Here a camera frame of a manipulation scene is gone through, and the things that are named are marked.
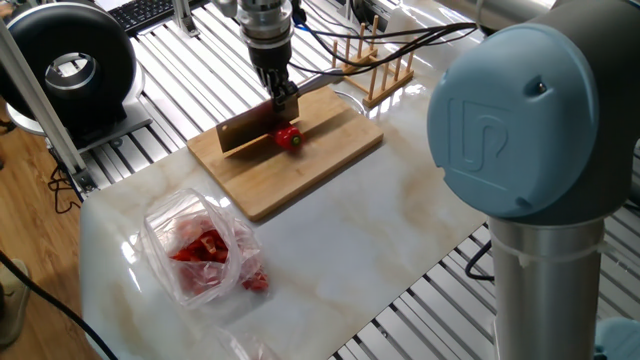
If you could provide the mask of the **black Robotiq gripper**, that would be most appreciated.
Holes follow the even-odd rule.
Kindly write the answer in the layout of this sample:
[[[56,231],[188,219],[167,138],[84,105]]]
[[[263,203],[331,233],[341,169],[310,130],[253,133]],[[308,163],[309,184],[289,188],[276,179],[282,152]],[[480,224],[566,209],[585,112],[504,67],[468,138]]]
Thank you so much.
[[[249,47],[248,50],[260,82],[271,96],[273,110],[283,111],[286,103],[298,94],[298,86],[288,80],[291,43],[269,49]]]

